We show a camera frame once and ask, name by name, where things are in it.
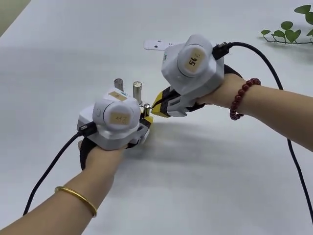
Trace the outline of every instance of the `plant stem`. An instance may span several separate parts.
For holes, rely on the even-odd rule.
[[[297,41],[295,41],[295,43],[289,43],[289,42],[281,42],[281,41],[278,41],[278,40],[276,40],[275,38],[274,38],[274,36],[273,36],[273,38],[274,38],[274,40],[268,40],[264,35],[263,35],[263,37],[264,37],[264,39],[268,42],[268,43],[284,43],[284,44],[313,44],[313,41],[312,41],[312,39],[310,39],[310,41],[309,42],[304,42],[304,43],[298,43]]]

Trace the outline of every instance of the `beige sticker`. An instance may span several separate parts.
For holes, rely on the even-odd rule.
[[[196,72],[205,54],[199,48],[194,48],[190,54],[189,60],[185,64],[185,68],[190,72]]]
[[[120,93],[117,93],[117,92],[111,92],[109,93],[109,95],[112,95],[113,97],[119,99],[120,101],[124,101],[127,99],[127,97],[121,95]]]
[[[131,121],[130,114],[111,113],[110,124],[128,125]]]

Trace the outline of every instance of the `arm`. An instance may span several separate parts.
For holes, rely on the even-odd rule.
[[[98,208],[111,189],[114,174],[122,161],[121,153],[121,150],[106,152],[94,148],[88,155],[86,169],[65,187],[79,192]],[[82,201],[58,191],[1,230],[0,235],[80,235],[91,219],[92,214]]]
[[[229,108],[243,79],[225,75],[225,81],[214,93],[198,103],[216,104]],[[245,94],[238,112],[250,115],[279,134],[313,151],[313,97],[254,85]]]

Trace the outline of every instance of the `red beaded bracelet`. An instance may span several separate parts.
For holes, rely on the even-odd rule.
[[[238,114],[237,109],[243,100],[243,97],[246,91],[252,87],[253,85],[260,85],[261,81],[257,78],[253,78],[248,80],[245,84],[243,84],[242,88],[238,91],[238,95],[235,96],[235,100],[231,103],[229,116],[232,120],[238,120],[243,116],[243,114]]]

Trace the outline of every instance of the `silver cylinder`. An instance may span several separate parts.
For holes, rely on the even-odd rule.
[[[150,104],[144,104],[143,105],[143,117],[144,118],[150,116],[150,109],[151,109]]]
[[[139,105],[142,104],[141,93],[142,93],[142,83],[138,81],[134,82],[133,83],[133,96],[138,101]]]
[[[121,90],[121,91],[124,91],[124,82],[123,82],[123,79],[121,78],[117,78],[114,80],[114,87]]]

